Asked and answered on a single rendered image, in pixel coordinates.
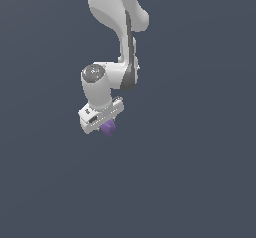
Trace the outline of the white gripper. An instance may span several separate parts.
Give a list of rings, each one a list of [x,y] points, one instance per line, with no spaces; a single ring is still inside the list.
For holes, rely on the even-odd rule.
[[[86,104],[78,111],[80,125],[86,134],[90,134],[94,130],[100,130],[101,126],[107,121],[114,121],[117,115],[123,110],[124,105],[121,96],[115,97],[110,106],[101,111],[96,111],[89,104]]]

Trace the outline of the small purple object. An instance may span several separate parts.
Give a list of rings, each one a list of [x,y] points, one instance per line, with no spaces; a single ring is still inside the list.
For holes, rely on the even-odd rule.
[[[106,136],[111,137],[112,136],[111,132],[116,130],[116,125],[114,121],[110,119],[104,124],[102,124],[100,126],[100,129]]]

